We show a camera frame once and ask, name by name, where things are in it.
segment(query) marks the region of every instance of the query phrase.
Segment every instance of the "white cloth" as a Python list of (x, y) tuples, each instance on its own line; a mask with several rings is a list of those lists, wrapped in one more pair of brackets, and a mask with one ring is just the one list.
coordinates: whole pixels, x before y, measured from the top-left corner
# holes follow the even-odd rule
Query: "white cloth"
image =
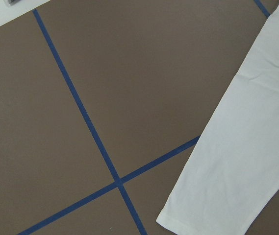
[(279, 189), (279, 6), (195, 146), (157, 222), (243, 235)]
[(8, 0), (0, 0), (0, 26), (25, 14), (49, 0), (19, 0), (8, 4)]

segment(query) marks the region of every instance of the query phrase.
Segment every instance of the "white fabric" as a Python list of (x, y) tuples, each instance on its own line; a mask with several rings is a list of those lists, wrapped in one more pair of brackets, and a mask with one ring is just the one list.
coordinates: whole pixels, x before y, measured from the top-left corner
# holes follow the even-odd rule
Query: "white fabric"
[(48, 1), (19, 0), (15, 4), (10, 5), (7, 0), (0, 0), (0, 26)]
[(221, 99), (157, 222), (243, 235), (279, 189), (279, 7)]

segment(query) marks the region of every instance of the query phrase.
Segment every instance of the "garment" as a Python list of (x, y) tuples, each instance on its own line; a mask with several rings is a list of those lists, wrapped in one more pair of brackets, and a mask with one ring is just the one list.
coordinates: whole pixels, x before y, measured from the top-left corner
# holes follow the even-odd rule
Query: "garment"
[(243, 235), (279, 189), (279, 6), (217, 106), (157, 222)]

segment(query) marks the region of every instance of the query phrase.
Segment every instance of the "blue stripe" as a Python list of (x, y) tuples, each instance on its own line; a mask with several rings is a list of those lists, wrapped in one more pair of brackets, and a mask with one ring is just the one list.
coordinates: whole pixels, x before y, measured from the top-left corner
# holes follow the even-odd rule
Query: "blue stripe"
[(35, 18), (36, 18), (36, 20), (39, 24), (39, 27), (40, 27), (47, 43), (48, 43), (48, 46), (49, 46), (49, 48), (50, 48), (50, 50), (51, 50), (51, 52), (54, 56), (54, 59), (55, 59), (57, 65), (59, 66), (59, 68), (62, 72), (62, 75), (63, 75), (71, 93), (72, 93), (72, 96), (73, 96), (73, 98), (74, 98), (74, 100), (75, 100), (75, 102), (76, 102), (76, 104), (77, 104), (77, 106), (78, 106), (78, 108), (79, 108), (79, 110), (80, 110), (80, 112), (81, 112), (81, 114), (82, 114), (82, 116), (83, 116), (83, 118), (84, 118), (84, 120), (85, 120), (85, 122), (86, 122), (86, 124), (87, 124), (95, 142), (96, 142), (96, 144), (97, 144), (97, 146), (98, 146), (98, 149), (100, 150), (100, 152), (103, 156), (103, 159), (104, 159), (107, 167), (109, 168), (109, 170), (111, 172), (111, 175), (112, 175), (115, 183), (117, 184), (117, 186), (118, 186), (118, 188), (121, 192), (121, 195), (122, 195), (122, 197), (123, 197), (123, 199), (124, 199), (124, 201), (125, 201), (125, 203), (128, 207), (128, 210), (129, 210), (130, 214), (133, 217), (134, 222), (137, 225), (137, 228), (138, 228), (140, 234), (141, 235), (147, 235), (147, 232), (144, 228), (144, 225), (142, 224), (142, 222), (141, 222), (141, 220), (140, 220), (140, 218), (137, 214), (137, 211), (135, 210), (135, 208), (134, 208), (134, 206), (133, 206), (133, 204), (132, 204), (132, 202), (131, 202), (131, 200), (130, 200), (130, 198), (129, 198), (129, 196), (128, 196), (128, 194), (127, 194), (127, 192), (126, 192), (126, 190), (125, 190), (125, 188), (124, 188), (124, 186), (121, 182), (121, 178), (119, 177), (119, 175), (118, 175), (118, 173), (117, 173), (117, 171), (116, 171), (116, 169), (113, 165), (113, 162), (111, 161), (111, 159), (110, 159), (110, 157), (109, 157), (109, 155), (108, 155), (108, 153), (107, 153), (107, 151), (106, 151), (106, 149), (105, 149), (105, 147), (104, 147), (104, 145), (103, 145), (103, 143), (102, 143), (95, 127), (94, 127), (94, 125), (93, 125), (93, 123), (91, 122), (91, 119), (90, 119), (90, 117), (89, 117), (89, 115), (88, 115), (88, 113), (87, 113), (87, 111), (86, 111), (86, 109), (85, 109), (85, 107), (84, 107), (84, 105), (83, 105), (83, 103), (82, 103), (82, 101), (81, 101), (81, 99), (80, 99), (72, 81), (71, 81), (70, 76), (68, 75), (68, 73), (65, 69), (65, 66), (64, 66), (64, 64), (63, 64), (63, 62), (62, 62), (54, 44), (52, 42), (52, 40), (51, 40), (51, 37), (49, 36), (49, 33), (48, 33), (48, 31), (47, 31), (47, 29), (46, 29), (46, 27), (45, 27), (45, 25), (44, 25), (44, 23), (43, 23), (43, 21), (40, 17), (38, 11), (36, 9), (33, 10), (33, 14), (34, 14), (34, 16), (35, 16)]
[(97, 192), (94, 192), (93, 194), (81, 199), (80, 201), (70, 205), (69, 207), (59, 211), (58, 213), (50, 216), (49, 218), (46, 218), (45, 220), (35, 224), (34, 226), (30, 227), (29, 229), (26, 229), (25, 231), (19, 233), (18, 235), (29, 235), (39, 229), (41, 229), (42, 227), (56, 221), (57, 219), (67, 215), (68, 213), (71, 213), (72, 211), (86, 205), (87, 203), (95, 200), (96, 198), (106, 194), (107, 192), (110, 192), (111, 190), (116, 188), (116, 184), (115, 183), (111, 183), (108, 186), (98, 190)]
[(155, 167), (156, 165), (159, 165), (160, 163), (163, 163), (164, 161), (170, 159), (171, 157), (175, 156), (176, 154), (186, 150), (187, 148), (190, 148), (191, 146), (195, 145), (197, 141), (199, 140), (200, 136), (197, 136), (190, 140), (189, 142), (186, 142), (185, 144), (182, 144), (181, 146), (177, 147), (176, 149), (173, 149), (172, 151), (164, 154), (163, 156), (157, 158), (156, 160), (153, 160), (152, 162), (142, 166), (141, 168), (131, 172), (130, 174), (124, 176), (121, 180), (122, 183), (126, 183), (127, 181), (130, 181), (131, 179), (137, 177), (138, 175), (146, 172), (147, 170), (150, 170), (151, 168)]
[(270, 13), (267, 10), (267, 8), (265, 8), (265, 6), (261, 3), (260, 0), (254, 0), (254, 1), (257, 4), (257, 6), (259, 7), (259, 9), (262, 11), (262, 13), (265, 15), (265, 17), (268, 18), (270, 16)]

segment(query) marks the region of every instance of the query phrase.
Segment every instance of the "blue grid line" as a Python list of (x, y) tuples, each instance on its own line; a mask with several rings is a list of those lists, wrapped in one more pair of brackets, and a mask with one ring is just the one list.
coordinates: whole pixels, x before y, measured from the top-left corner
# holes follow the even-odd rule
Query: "blue grid line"
[(23, 232), (19, 233), (18, 235), (29, 235), (31, 233), (34, 233), (35, 231), (43, 228), (44, 226), (58, 220), (59, 218), (66, 216), (67, 214), (75, 211), (76, 209), (86, 205), (87, 203), (97, 199), (98, 197), (106, 194), (107, 192), (110, 192), (111, 190), (115, 189), (117, 186), (115, 183), (111, 183), (108, 186), (92, 193), (91, 195), (79, 200), (78, 202), (75, 202), (74, 204), (70, 205), (69, 207), (59, 211), (58, 213), (55, 213), (54, 215), (46, 218), (45, 220), (42, 220), (41, 222), (31, 226), (30, 228), (24, 230)]
[[(146, 171), (152, 169), (153, 167), (163, 163), (164, 161), (174, 157), (175, 155), (185, 151), (187, 148), (190, 148), (192, 146), (194, 146), (200, 136), (197, 136), (195, 138), (193, 138), (192, 140), (182, 144), (181, 146), (173, 149), (172, 151), (164, 154), (163, 156), (157, 158), (156, 160), (138, 168), (137, 170), (131, 172), (130, 174), (124, 176), (121, 180), (123, 183), (126, 183), (128, 181), (130, 181), (131, 179), (141, 175), (142, 173), (145, 173)], [(69, 214), (70, 212), (73, 212), (74, 210), (86, 205), (87, 203), (97, 199), (98, 197), (101, 197), (102, 195), (106, 194), (107, 192), (110, 192), (111, 190), (115, 189), (117, 187), (117, 185), (115, 183), (109, 184), (106, 187), (92, 193), (91, 195), (81, 199), (80, 201), (72, 204), (71, 206), (59, 211), (58, 213), (48, 217), (47, 219), (42, 220), (41, 222), (31, 226), (30, 228), (26, 229), (25, 231), (19, 233), (18, 235), (29, 235), (41, 228), (43, 228), (44, 226), (58, 220), (59, 218)]]
[(74, 87), (74, 85), (71, 81), (70, 76), (65, 69), (65, 66), (64, 66), (64, 64), (63, 64), (63, 62), (62, 62), (54, 44), (52, 42), (52, 40), (51, 40), (51, 37), (49, 36), (49, 33), (48, 33), (48, 31), (47, 31), (47, 29), (46, 29), (46, 27), (45, 27), (45, 25), (44, 25), (44, 23), (43, 23), (43, 21), (40, 17), (38, 11), (36, 9), (33, 10), (33, 14), (34, 14), (34, 16), (35, 16), (35, 18), (38, 22), (38, 25), (39, 25), (47, 43), (48, 43), (48, 46), (49, 46), (53, 56), (54, 56), (54, 59), (55, 59), (58, 67), (60, 68), (60, 70), (62, 72), (62, 75), (63, 75), (71, 93), (72, 93), (72, 96), (73, 96), (73, 98), (74, 98), (74, 100), (75, 100), (75, 102), (76, 102), (76, 104), (77, 104), (77, 106), (78, 106), (78, 108), (79, 108), (79, 110), (80, 110), (80, 112), (81, 112), (81, 114), (82, 114), (82, 116), (83, 116), (83, 118), (84, 118), (84, 120), (85, 120), (85, 122), (86, 122), (86, 124), (87, 124), (95, 142), (96, 142), (96, 144), (97, 144), (97, 146), (98, 146), (98, 149), (100, 150), (100, 152), (103, 156), (103, 159), (104, 159), (107, 167), (109, 168), (109, 171), (110, 171), (110, 173), (111, 173), (111, 175), (112, 175), (112, 177), (113, 177), (113, 179), (114, 179), (114, 181), (115, 181), (115, 183), (116, 183), (116, 185), (117, 185), (117, 187), (118, 187), (118, 189), (119, 189), (119, 191), (120, 191), (120, 193), (121, 193), (121, 195), (122, 195), (122, 197), (125, 201), (125, 204), (126, 204), (128, 210), (129, 210), (129, 212), (130, 212), (130, 214), (131, 214), (131, 216), (132, 216), (140, 234), (141, 235), (147, 235), (147, 232), (144, 228), (144, 225), (141, 222), (141, 220), (139, 218), (139, 215), (138, 215), (138, 213), (137, 213), (129, 195), (128, 195), (127, 191), (125, 190), (124, 185), (122, 184), (121, 178), (119, 177), (119, 175), (118, 175), (118, 173), (117, 173), (117, 171), (116, 171), (116, 169), (113, 165), (113, 162), (110, 159), (110, 157), (109, 157), (109, 155), (108, 155), (108, 153), (107, 153), (107, 151), (106, 151), (106, 149), (105, 149), (105, 147), (104, 147), (104, 145), (103, 145), (103, 143), (102, 143), (102, 141), (101, 141), (101, 139), (100, 139), (100, 137), (99, 137), (99, 135), (98, 135), (98, 133), (97, 133), (97, 131), (96, 131), (96, 129), (95, 129), (95, 127), (94, 127), (94, 125), (93, 125), (93, 123), (92, 123), (92, 121), (91, 121), (91, 119), (90, 119), (90, 117), (89, 117), (89, 115), (88, 115), (80, 97), (79, 97), (79, 95), (78, 95), (78, 93), (77, 93), (77, 91), (76, 91), (76, 89), (75, 89), (75, 87)]
[(270, 13), (267, 10), (267, 8), (261, 3), (261, 1), (260, 0), (254, 0), (254, 2), (259, 7), (259, 9), (262, 11), (262, 13), (265, 15), (265, 17), (268, 18), (270, 16)]

